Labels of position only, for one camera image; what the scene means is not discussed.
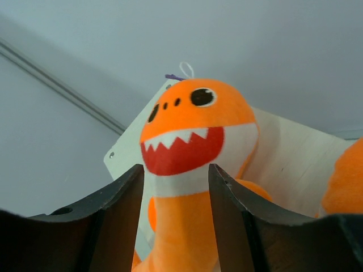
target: jagged teeth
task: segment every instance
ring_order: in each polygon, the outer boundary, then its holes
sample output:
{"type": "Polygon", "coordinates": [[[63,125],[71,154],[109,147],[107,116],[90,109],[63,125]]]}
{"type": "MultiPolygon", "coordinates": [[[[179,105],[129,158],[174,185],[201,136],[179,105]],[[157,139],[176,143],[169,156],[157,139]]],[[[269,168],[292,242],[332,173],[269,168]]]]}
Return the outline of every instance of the jagged teeth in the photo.
{"type": "Polygon", "coordinates": [[[191,140],[192,133],[197,134],[201,138],[206,139],[208,135],[208,129],[185,129],[185,130],[177,130],[177,131],[171,131],[168,133],[164,133],[162,135],[159,135],[157,137],[154,137],[148,141],[146,141],[145,149],[149,150],[150,146],[153,147],[153,150],[156,150],[160,143],[162,143],[167,149],[169,149],[172,144],[175,142],[176,138],[180,138],[185,143],[189,143],[191,140]]]}

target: black eye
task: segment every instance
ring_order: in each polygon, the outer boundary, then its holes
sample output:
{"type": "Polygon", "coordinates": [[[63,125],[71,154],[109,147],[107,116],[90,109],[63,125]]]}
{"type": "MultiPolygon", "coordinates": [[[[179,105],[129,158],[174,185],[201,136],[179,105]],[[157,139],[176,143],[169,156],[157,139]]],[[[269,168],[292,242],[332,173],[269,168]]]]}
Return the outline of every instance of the black eye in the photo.
{"type": "Polygon", "coordinates": [[[208,88],[199,88],[192,92],[191,101],[198,107],[208,107],[212,105],[217,98],[215,92],[208,88]]]}
{"type": "Polygon", "coordinates": [[[153,111],[151,112],[150,116],[149,116],[149,119],[147,120],[149,123],[153,121],[153,119],[155,119],[155,116],[157,115],[158,113],[158,109],[159,109],[159,104],[157,104],[153,111]]]}

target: plush toy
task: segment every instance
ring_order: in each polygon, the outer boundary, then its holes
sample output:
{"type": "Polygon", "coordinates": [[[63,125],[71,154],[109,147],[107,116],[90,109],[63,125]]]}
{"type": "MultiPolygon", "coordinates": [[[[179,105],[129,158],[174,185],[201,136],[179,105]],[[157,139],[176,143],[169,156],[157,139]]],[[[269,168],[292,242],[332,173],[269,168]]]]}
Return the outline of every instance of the plush toy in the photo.
{"type": "MultiPolygon", "coordinates": [[[[155,242],[133,272],[212,272],[218,261],[208,168],[217,163],[239,178],[259,137],[254,113],[234,87],[212,79],[186,79],[156,102],[141,133],[145,182],[155,195],[149,218],[155,242]]],[[[237,179],[271,199],[259,186],[237,179]]]]}
{"type": "Polygon", "coordinates": [[[335,163],[318,217],[335,213],[363,213],[363,138],[335,163]]]}

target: stuffed animal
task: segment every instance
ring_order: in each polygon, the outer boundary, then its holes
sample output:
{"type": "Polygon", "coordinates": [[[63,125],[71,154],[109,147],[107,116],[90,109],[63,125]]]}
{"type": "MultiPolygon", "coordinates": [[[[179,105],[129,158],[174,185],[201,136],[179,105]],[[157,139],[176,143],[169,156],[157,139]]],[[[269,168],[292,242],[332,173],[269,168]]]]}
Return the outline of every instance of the stuffed animal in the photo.
{"type": "MultiPolygon", "coordinates": [[[[216,163],[240,178],[258,143],[254,113],[234,87],[212,79],[186,79],[156,102],[142,130],[145,182],[155,195],[149,218],[155,242],[133,272],[212,272],[218,261],[208,168],[216,163]]],[[[261,187],[237,179],[271,199],[261,187]]]]}
{"type": "Polygon", "coordinates": [[[335,213],[363,213],[363,138],[335,163],[318,217],[335,213]]]}

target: string loop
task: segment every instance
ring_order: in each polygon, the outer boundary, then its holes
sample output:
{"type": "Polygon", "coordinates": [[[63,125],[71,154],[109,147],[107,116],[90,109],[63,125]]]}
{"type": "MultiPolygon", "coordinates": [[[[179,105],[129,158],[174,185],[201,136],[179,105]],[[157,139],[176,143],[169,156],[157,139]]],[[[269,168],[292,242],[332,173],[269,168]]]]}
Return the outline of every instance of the string loop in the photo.
{"type": "Polygon", "coordinates": [[[188,62],[185,62],[185,61],[182,61],[179,65],[179,68],[181,70],[181,72],[187,77],[187,78],[194,78],[194,70],[193,70],[193,67],[188,63],[188,62]],[[183,68],[183,65],[186,65],[187,68],[189,69],[189,71],[191,72],[191,74],[189,75],[187,72],[185,72],[184,68],[183,68]]]}

